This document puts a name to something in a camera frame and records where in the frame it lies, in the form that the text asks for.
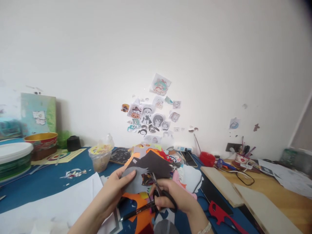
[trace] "scissor handle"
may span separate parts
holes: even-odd
[[[173,197],[170,195],[170,193],[168,193],[167,191],[165,190],[162,190],[162,194],[167,197],[171,202],[172,204],[175,206],[174,208],[170,208],[170,210],[173,212],[173,213],[176,213],[178,211],[178,205],[176,204],[176,201],[173,199]],[[153,192],[153,199],[155,200],[155,196],[156,197],[159,197],[159,194],[157,192],[157,190],[154,190]]]

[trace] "bracelet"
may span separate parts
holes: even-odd
[[[199,231],[197,234],[205,234],[205,233],[208,233],[208,232],[210,231],[210,229],[211,229],[211,223],[209,222],[208,225],[207,225],[207,227],[206,227],[204,230]]]

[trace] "wooden board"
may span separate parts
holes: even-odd
[[[233,187],[265,234],[302,233],[263,193],[238,184],[234,184]]]
[[[235,208],[244,205],[243,200],[237,194],[232,184],[217,169],[214,167],[201,167],[201,170],[231,206]]]

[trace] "gold rim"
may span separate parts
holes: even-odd
[[[49,137],[49,138],[44,138],[44,139],[38,139],[38,140],[31,140],[32,138],[38,138],[39,136],[44,136],[44,135],[53,135],[52,137]],[[38,133],[38,134],[35,134],[35,135],[31,135],[31,136],[27,136],[24,138],[25,141],[42,141],[42,140],[49,140],[49,139],[53,139],[55,137],[57,137],[58,134],[57,133]]]

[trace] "power outlet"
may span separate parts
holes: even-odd
[[[238,152],[240,150],[240,147],[241,147],[241,144],[228,143],[225,151],[231,152],[230,148],[233,148],[235,150],[235,152]]]

